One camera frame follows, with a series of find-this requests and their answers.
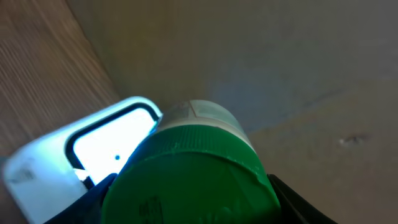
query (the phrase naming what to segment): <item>wooden table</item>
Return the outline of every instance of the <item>wooden table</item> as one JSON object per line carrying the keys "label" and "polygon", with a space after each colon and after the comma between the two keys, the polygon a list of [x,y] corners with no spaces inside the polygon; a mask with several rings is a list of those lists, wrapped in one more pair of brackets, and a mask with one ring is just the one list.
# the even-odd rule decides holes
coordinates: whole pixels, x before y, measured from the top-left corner
{"label": "wooden table", "polygon": [[[64,1],[0,1],[0,158],[118,100]],[[0,223],[24,222],[1,184]]]}

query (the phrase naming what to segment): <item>green lid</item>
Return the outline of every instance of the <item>green lid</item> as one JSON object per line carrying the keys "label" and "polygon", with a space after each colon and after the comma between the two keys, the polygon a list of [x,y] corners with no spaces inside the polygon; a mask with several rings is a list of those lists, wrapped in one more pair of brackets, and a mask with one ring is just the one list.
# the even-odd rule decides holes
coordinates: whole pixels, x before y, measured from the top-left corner
{"label": "green lid", "polygon": [[279,220],[256,153],[235,135],[186,125],[146,139],[105,196],[103,223],[249,223]]}

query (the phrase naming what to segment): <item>white device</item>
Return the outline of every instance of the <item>white device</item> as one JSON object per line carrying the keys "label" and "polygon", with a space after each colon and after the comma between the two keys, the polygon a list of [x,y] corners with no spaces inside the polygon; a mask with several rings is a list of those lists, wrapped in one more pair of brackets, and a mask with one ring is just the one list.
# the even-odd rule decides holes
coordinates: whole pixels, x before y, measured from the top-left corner
{"label": "white device", "polygon": [[161,116],[143,97],[116,103],[20,148],[4,165],[5,185],[28,222],[44,223],[118,173]]}

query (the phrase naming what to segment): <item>wooden surface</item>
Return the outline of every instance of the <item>wooden surface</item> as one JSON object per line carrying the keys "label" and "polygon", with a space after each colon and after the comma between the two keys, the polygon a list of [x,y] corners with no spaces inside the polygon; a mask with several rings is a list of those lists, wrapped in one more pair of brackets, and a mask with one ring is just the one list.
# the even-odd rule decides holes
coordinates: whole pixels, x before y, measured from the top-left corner
{"label": "wooden surface", "polygon": [[396,1],[67,1],[122,96],[219,103],[332,219],[397,223]]}
{"label": "wooden surface", "polygon": [[[0,1],[0,157],[118,100],[64,1]],[[0,223],[23,222],[2,184]]]}

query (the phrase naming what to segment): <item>illuminated white screen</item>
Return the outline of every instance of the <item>illuminated white screen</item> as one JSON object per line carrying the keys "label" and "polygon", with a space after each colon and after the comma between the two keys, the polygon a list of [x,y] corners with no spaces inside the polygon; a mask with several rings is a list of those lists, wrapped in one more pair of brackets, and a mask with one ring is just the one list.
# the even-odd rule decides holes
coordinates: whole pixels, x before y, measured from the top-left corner
{"label": "illuminated white screen", "polygon": [[120,172],[155,124],[149,112],[139,108],[78,138],[73,150],[96,185]]}

